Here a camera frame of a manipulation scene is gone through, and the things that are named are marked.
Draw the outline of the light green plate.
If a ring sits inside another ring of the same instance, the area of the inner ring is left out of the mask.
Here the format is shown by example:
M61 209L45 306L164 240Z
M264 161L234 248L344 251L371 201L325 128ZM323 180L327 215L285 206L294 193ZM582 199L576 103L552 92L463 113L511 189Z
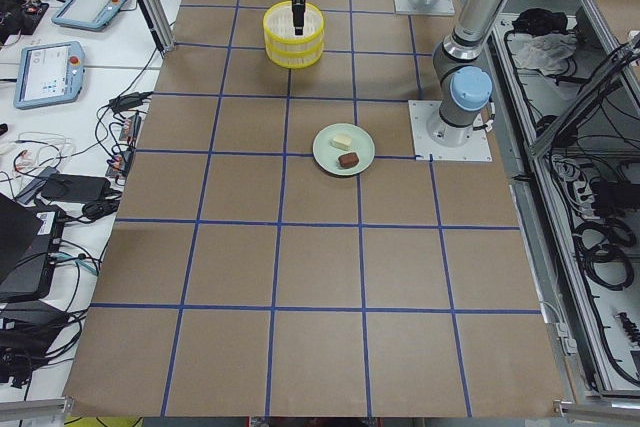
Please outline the light green plate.
M312 144L314 159L326 172L353 176L366 170L376 149L372 137L362 128L336 123L323 128Z

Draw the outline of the brown bun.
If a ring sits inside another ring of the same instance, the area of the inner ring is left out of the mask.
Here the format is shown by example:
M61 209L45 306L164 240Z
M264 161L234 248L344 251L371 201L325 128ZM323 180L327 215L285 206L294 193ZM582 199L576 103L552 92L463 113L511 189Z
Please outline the brown bun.
M351 169L357 166L360 162L359 156L356 152L347 152L338 157L338 164L341 169Z

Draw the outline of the black laptop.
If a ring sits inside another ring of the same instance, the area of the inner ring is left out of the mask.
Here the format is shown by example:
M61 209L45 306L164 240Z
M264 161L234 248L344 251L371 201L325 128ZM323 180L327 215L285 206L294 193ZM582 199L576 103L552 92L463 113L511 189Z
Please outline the black laptop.
M1 195L1 301L38 300L48 295L54 253L64 229L58 206L24 207Z

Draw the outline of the crumpled white cloth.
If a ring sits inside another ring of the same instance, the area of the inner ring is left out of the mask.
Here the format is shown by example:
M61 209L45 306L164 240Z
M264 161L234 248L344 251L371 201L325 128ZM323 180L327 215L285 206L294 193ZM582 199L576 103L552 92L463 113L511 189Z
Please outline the crumpled white cloth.
M545 76L561 74L578 46L574 35L550 33L533 37L515 54L518 69L537 70Z

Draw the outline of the white bun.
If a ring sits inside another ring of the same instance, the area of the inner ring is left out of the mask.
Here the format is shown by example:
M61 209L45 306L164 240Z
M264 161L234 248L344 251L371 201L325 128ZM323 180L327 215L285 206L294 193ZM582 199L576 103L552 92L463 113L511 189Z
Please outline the white bun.
M352 138L347 134L338 133L330 139L330 144L340 150L349 151L352 146Z

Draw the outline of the blue teach pendant far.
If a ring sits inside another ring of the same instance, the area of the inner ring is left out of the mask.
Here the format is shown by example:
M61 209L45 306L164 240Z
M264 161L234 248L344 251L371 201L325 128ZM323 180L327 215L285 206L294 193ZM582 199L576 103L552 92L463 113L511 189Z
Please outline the blue teach pendant far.
M127 0L66 0L53 15L58 26L101 31L121 10Z

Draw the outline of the blue teach pendant near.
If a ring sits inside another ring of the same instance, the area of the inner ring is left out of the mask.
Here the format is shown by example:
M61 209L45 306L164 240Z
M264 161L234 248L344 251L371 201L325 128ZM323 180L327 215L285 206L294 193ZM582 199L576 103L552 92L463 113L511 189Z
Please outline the blue teach pendant near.
M77 41L24 48L14 107L27 110L75 101L83 86L84 58Z

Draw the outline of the black power adapter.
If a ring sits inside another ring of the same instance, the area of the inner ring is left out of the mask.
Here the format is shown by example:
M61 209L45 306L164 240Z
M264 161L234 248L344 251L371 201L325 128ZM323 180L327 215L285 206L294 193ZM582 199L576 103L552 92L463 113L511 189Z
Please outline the black power adapter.
M100 200L110 189L105 177L52 174L41 189L41 197L46 200L87 203Z

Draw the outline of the blue teach pendant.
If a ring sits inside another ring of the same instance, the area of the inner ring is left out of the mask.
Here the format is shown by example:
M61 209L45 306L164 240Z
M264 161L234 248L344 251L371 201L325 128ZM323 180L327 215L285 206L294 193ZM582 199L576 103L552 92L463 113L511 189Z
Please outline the blue teach pendant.
M14 107L27 110L75 101L83 86L84 58L77 41L24 48Z
M66 0L53 15L58 26L101 31L121 10L127 0Z

